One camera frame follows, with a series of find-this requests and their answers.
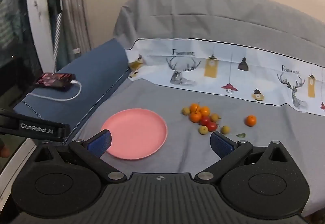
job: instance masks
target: tangerine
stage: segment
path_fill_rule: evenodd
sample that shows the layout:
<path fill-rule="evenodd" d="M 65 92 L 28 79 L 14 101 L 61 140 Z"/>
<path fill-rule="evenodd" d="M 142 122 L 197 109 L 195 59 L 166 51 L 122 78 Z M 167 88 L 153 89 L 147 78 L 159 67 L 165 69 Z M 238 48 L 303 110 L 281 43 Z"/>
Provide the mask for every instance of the tangerine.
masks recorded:
<path fill-rule="evenodd" d="M 191 106 L 190 106 L 190 111 L 191 112 L 196 112 L 199 109 L 200 109 L 200 105 L 197 104 L 197 103 L 192 103 Z"/>
<path fill-rule="evenodd" d="M 199 122 L 201 120 L 201 118 L 202 118 L 202 114 L 199 111 L 192 112 L 190 114 L 190 121 L 191 122 L 197 123 L 197 122 Z"/>
<path fill-rule="evenodd" d="M 199 110 L 202 114 L 202 116 L 209 116 L 210 115 L 210 109 L 209 107 L 201 107 L 200 110 Z"/>
<path fill-rule="evenodd" d="M 247 116 L 245 119 L 245 124 L 250 127 L 254 126 L 256 124 L 256 117 L 254 115 Z"/>

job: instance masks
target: pink plate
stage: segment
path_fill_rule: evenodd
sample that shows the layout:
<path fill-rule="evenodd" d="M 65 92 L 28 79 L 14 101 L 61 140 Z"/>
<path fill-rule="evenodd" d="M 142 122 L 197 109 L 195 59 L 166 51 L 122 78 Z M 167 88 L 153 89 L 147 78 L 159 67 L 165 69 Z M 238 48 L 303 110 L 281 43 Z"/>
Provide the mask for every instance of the pink plate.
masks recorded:
<path fill-rule="evenodd" d="M 108 118 L 101 129 L 112 134 L 112 145 L 107 152 L 126 160 L 141 159 L 155 153 L 167 138 L 164 119 L 146 109 L 120 111 Z"/>

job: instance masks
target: cable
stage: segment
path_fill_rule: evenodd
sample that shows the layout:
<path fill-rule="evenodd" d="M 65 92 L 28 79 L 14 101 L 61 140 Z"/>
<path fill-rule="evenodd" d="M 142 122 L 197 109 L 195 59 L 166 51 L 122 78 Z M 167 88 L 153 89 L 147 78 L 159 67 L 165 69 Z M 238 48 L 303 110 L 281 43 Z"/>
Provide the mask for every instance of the cable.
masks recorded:
<path fill-rule="evenodd" d="M 76 81 L 76 80 L 72 80 L 70 82 L 71 84 L 78 84 L 79 85 L 79 91 L 77 93 L 77 95 L 75 95 L 74 97 L 72 98 L 69 98 L 69 99 L 55 99 L 55 98 L 51 98 L 51 97 L 47 97 L 47 96 L 41 96 L 41 95 L 37 95 L 37 94 L 33 94 L 33 93 L 28 93 L 27 95 L 31 95 L 31 96 L 34 96 L 34 97 L 38 97 L 38 98 L 42 98 L 42 99 L 48 99 L 48 100 L 54 100 L 54 101 L 69 101 L 69 100 L 73 100 L 75 99 L 77 96 L 79 96 L 80 92 L 81 92 L 81 83 Z"/>
<path fill-rule="evenodd" d="M 61 19 L 62 19 L 62 13 L 59 13 L 56 16 L 56 29 L 55 29 L 55 39 L 54 39 L 54 68 L 53 68 L 54 73 L 56 72 L 57 54 L 59 52 Z"/>

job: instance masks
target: fruit pile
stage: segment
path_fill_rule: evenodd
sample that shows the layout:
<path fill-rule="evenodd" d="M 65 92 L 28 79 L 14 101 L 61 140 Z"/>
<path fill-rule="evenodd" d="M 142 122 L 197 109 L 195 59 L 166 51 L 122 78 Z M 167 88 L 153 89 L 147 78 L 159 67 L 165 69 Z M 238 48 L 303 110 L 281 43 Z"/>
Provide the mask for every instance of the fruit pile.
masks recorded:
<path fill-rule="evenodd" d="M 193 103 L 190 107 L 185 107 L 182 109 L 183 115 L 189 115 L 190 121 L 194 123 L 200 123 L 199 133 L 207 134 L 209 131 L 215 131 L 218 128 L 218 121 L 221 119 L 217 113 L 210 115 L 209 107 L 200 107 L 199 104 Z M 254 115 L 249 115 L 245 118 L 245 124 L 249 127 L 252 127 L 256 124 L 256 117 Z M 223 126 L 220 130 L 222 134 L 230 133 L 229 126 Z M 245 133 L 237 135 L 238 137 L 244 138 Z"/>
<path fill-rule="evenodd" d="M 207 134 L 209 131 L 215 131 L 218 128 L 218 120 L 221 119 L 218 114 L 213 113 L 210 115 L 209 107 L 200 107 L 199 104 L 193 103 L 189 108 L 182 109 L 183 115 L 189 115 L 190 121 L 200 123 L 199 133 Z"/>

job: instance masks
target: phone screen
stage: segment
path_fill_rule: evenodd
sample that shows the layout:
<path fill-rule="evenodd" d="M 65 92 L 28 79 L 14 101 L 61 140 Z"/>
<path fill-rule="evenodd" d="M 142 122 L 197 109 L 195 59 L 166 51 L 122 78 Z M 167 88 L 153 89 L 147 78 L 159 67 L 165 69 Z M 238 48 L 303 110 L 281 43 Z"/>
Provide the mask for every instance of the phone screen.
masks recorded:
<path fill-rule="evenodd" d="M 38 87 L 64 89 L 70 86 L 74 74 L 67 73 L 44 73 L 35 83 Z"/>

